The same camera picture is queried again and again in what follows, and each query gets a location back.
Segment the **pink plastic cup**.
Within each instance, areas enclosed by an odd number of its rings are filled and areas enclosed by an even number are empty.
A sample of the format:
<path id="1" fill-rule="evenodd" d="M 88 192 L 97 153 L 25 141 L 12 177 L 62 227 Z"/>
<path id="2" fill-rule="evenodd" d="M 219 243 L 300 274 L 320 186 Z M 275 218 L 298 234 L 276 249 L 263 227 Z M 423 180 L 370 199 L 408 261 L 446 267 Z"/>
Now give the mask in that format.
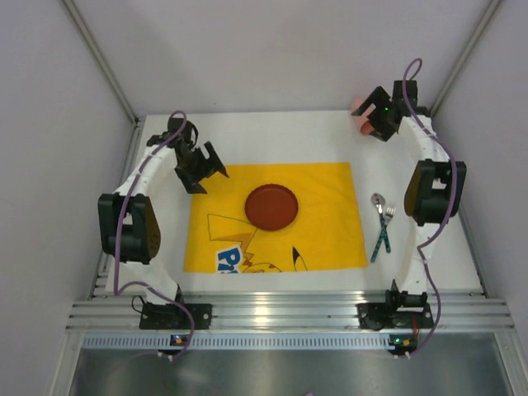
<path id="1" fill-rule="evenodd" d="M 354 112 L 364 101 L 365 97 L 355 97 L 351 104 L 351 112 Z M 362 115 L 353 115 L 351 117 L 356 130 L 364 136 L 368 136 L 374 131 L 374 128 L 372 127 L 372 124 L 368 118 L 368 115 L 374 109 L 375 105 L 370 105 Z"/>

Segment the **spoon with green handle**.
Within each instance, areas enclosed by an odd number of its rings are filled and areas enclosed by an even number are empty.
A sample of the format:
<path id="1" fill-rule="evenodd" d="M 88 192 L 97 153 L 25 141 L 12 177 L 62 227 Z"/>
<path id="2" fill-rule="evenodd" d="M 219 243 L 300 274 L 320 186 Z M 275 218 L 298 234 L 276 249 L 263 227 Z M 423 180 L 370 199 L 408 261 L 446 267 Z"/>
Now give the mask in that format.
<path id="1" fill-rule="evenodd" d="M 387 227 L 384 217 L 384 205 L 385 205 L 385 199 L 384 197 L 379 193 L 374 193 L 371 198 L 371 203 L 375 206 L 375 208 L 378 211 L 379 215 L 379 225 L 380 225 L 380 233 L 378 237 L 378 242 L 376 243 L 375 253 L 378 253 L 381 245 L 385 246 L 385 251 L 387 253 L 391 253 L 391 245 L 389 242 L 389 237 L 387 234 Z"/>

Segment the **red round plate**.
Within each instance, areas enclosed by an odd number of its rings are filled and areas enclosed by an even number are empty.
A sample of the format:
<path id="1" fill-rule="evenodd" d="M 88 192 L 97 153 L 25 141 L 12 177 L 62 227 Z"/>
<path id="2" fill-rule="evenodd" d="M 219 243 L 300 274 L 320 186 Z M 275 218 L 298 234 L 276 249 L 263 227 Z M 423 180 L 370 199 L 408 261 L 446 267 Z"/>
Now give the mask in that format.
<path id="1" fill-rule="evenodd" d="M 299 203 L 293 191 L 279 184 L 258 186 L 244 203 L 248 221 L 264 231 L 279 231 L 288 227 L 299 213 Z"/>

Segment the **fork with green handle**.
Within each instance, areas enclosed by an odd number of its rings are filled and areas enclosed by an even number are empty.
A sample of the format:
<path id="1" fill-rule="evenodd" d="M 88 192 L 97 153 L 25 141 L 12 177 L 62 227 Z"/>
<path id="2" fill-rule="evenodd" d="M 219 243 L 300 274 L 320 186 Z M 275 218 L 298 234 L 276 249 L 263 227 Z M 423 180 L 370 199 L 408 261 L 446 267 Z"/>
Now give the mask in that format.
<path id="1" fill-rule="evenodd" d="M 383 214 L 383 220 L 381 221 L 381 230 L 379 233 L 378 240 L 376 242 L 374 251 L 371 254 L 370 262 L 374 263 L 377 259 L 377 256 L 379 254 L 380 248 L 382 245 L 385 247 L 385 251 L 387 253 L 392 252 L 391 244 L 389 241 L 389 235 L 388 235 L 388 224 L 391 222 L 391 220 L 394 218 L 395 215 L 395 206 L 394 205 L 388 205 L 387 208 L 384 211 Z"/>

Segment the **yellow cartoon placemat cloth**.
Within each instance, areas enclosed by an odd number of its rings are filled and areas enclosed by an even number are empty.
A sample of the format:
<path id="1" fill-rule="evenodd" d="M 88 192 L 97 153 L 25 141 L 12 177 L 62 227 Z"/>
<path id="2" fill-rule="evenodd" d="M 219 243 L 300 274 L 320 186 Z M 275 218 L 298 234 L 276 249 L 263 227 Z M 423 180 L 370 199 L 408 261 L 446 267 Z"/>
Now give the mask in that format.
<path id="1" fill-rule="evenodd" d="M 364 268 L 361 218 L 349 163 L 229 165 L 191 199 L 185 270 L 252 274 Z M 250 194 L 283 186 L 297 207 L 283 229 L 265 230 L 246 214 Z"/>

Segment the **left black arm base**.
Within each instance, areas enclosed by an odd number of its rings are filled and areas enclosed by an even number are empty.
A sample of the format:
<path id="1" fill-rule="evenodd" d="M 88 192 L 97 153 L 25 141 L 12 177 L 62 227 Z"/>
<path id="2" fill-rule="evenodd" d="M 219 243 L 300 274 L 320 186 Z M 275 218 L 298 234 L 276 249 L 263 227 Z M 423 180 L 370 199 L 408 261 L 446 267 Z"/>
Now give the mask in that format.
<path id="1" fill-rule="evenodd" d="M 185 304 L 195 323 L 195 330 L 207 330 L 212 320 L 211 304 Z M 142 330 L 190 330 L 188 315 L 173 304 L 146 303 L 141 312 L 139 328 Z"/>

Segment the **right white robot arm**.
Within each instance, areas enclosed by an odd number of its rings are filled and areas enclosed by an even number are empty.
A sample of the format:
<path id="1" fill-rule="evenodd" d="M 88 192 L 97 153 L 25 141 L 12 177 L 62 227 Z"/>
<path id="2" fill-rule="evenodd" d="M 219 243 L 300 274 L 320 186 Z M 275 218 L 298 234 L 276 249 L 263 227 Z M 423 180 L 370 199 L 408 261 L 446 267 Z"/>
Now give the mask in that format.
<path id="1" fill-rule="evenodd" d="M 403 198 L 410 219 L 403 263 L 395 283 L 403 291 L 419 295 L 427 290 L 427 272 L 436 239 L 460 206 L 467 167 L 452 161 L 438 142 L 431 113 L 417 104 L 417 82 L 397 80 L 393 92 L 376 87 L 351 105 L 351 116 L 362 134 L 387 142 L 403 139 L 414 164 Z"/>

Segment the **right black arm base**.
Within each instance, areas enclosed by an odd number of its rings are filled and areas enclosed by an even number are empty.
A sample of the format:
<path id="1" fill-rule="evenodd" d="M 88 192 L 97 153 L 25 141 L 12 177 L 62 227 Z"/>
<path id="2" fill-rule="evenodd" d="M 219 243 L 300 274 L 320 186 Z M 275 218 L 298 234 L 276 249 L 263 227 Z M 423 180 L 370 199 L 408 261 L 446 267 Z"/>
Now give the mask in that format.
<path id="1" fill-rule="evenodd" d="M 402 306 L 391 308 L 385 303 L 363 303 L 356 306 L 361 329 L 380 331 L 384 329 L 432 328 L 434 319 L 429 304 L 424 307 Z"/>

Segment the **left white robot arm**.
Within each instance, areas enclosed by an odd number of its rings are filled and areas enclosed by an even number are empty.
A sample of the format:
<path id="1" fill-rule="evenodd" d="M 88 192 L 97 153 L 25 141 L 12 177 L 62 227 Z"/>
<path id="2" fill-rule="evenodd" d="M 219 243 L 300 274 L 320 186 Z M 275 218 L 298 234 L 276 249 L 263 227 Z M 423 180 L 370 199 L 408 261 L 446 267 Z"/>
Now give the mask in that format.
<path id="1" fill-rule="evenodd" d="M 97 202 L 102 251 L 114 258 L 112 291 L 121 295 L 133 285 L 147 290 L 153 304 L 177 300 L 179 284 L 163 264 L 154 264 L 162 244 L 162 231 L 153 197 L 166 179 L 176 176 L 188 194 L 205 194 L 200 182 L 228 171 L 210 141 L 197 146 L 199 131 L 180 112 L 172 114 L 167 128 L 152 135 L 132 173 L 114 192 Z"/>

